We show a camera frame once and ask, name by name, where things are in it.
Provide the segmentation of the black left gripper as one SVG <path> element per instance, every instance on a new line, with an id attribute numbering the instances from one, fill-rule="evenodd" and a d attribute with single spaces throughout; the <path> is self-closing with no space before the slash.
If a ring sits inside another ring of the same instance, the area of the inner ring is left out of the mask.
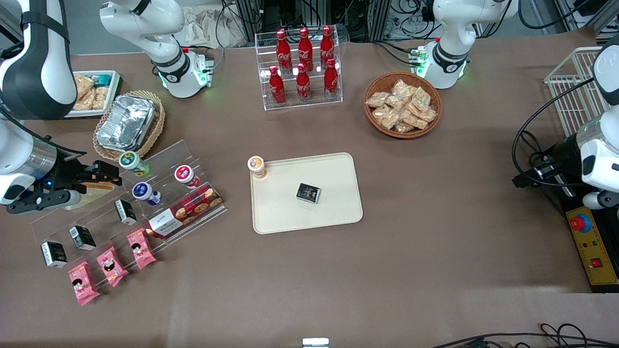
<path id="1" fill-rule="evenodd" d="M 581 150 L 576 140 L 576 134 L 566 137 L 554 146 L 554 161 L 544 161 L 532 167 L 537 177 L 528 176 L 526 173 L 518 174 L 512 179 L 517 188 L 525 187 L 556 187 L 568 188 L 569 184 L 563 180 L 561 174 L 557 174 L 557 168 L 565 174 L 581 174 Z"/>

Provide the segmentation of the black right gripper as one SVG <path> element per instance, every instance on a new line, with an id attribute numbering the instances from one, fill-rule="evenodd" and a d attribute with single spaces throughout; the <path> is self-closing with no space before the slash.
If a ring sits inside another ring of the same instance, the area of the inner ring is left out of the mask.
<path id="1" fill-rule="evenodd" d="M 56 150 L 56 162 L 51 170 L 51 191 L 73 190 L 87 192 L 87 187 L 122 186 L 119 168 L 106 161 L 84 165 L 63 150 Z"/>

